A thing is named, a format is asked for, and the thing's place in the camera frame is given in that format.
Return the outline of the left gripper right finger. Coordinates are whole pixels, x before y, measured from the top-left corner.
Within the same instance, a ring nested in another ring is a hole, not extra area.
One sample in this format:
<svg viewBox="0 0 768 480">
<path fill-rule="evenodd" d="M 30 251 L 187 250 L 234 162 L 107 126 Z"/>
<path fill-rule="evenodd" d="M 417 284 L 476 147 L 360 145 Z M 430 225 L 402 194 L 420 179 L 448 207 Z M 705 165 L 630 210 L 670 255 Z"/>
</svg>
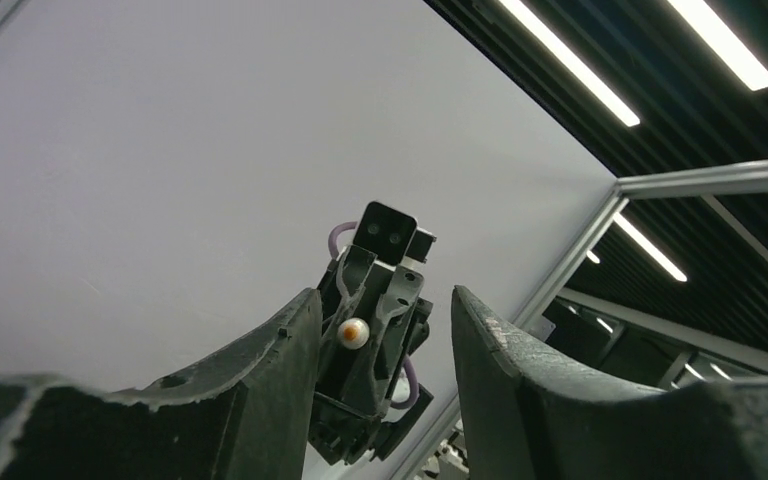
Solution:
<svg viewBox="0 0 768 480">
<path fill-rule="evenodd" d="M 665 391 L 580 363 L 451 296 L 474 479 L 768 479 L 768 377 Z"/>
</svg>

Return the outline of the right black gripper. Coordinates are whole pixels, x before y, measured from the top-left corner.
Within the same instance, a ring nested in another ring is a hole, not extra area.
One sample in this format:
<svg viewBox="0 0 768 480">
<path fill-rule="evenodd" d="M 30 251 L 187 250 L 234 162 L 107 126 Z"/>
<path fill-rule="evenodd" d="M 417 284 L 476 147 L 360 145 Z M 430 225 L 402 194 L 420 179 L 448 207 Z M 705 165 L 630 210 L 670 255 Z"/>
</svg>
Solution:
<svg viewBox="0 0 768 480">
<path fill-rule="evenodd" d="M 433 305 L 421 297 L 422 286 L 420 273 L 358 246 L 329 263 L 320 281 L 322 335 L 308 431 L 309 444 L 329 464 L 353 464 L 367 451 L 386 459 L 432 401 L 418 382 L 410 383 L 407 399 L 394 398 L 409 357 L 429 337 Z M 348 350 L 337 329 L 355 317 L 371 317 L 371 338 Z"/>
</svg>

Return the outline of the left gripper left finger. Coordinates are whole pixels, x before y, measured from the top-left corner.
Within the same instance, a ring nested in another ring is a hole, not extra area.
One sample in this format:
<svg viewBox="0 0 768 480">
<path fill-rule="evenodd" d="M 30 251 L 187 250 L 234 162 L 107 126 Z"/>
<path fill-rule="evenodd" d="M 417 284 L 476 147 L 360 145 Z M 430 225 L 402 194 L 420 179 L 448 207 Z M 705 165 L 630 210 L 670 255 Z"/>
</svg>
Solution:
<svg viewBox="0 0 768 480">
<path fill-rule="evenodd" d="M 143 389 L 0 375 L 0 479 L 298 479 L 321 300 L 268 321 Z"/>
</svg>

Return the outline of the white orange marker pen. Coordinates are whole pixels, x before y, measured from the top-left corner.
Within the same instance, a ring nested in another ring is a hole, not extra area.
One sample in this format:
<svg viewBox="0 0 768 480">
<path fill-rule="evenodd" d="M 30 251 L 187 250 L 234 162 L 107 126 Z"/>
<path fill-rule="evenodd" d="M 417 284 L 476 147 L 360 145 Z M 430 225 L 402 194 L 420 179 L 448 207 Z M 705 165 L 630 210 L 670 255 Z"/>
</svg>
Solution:
<svg viewBox="0 0 768 480">
<path fill-rule="evenodd" d="M 343 321 L 337 329 L 338 343 L 348 350 L 358 350 L 365 346 L 370 335 L 367 322 L 357 317 Z"/>
</svg>

